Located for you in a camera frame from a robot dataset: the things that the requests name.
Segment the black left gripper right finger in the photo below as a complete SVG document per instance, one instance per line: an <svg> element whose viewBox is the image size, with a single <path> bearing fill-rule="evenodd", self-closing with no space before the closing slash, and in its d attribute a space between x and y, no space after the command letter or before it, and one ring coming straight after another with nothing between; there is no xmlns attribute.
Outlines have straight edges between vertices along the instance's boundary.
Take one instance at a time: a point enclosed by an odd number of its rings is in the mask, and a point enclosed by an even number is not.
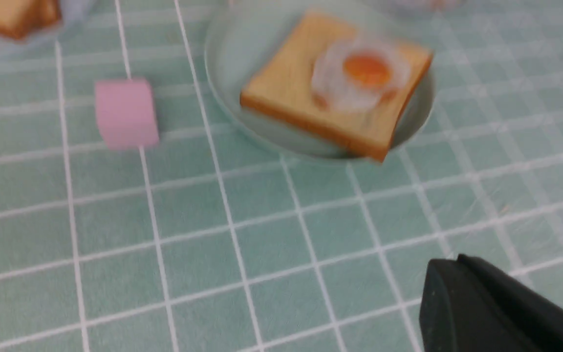
<svg viewBox="0 0 563 352"><path fill-rule="evenodd" d="M563 352L563 309L478 257L458 255L500 310L543 352Z"/></svg>

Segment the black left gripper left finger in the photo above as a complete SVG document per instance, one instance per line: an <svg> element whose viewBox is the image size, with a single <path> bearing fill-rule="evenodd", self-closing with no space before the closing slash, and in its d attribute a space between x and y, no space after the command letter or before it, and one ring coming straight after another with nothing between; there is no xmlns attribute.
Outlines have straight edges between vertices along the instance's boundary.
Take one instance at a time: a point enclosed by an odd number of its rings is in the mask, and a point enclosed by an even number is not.
<svg viewBox="0 0 563 352"><path fill-rule="evenodd" d="M463 264L428 262L419 324L427 352L541 352Z"/></svg>

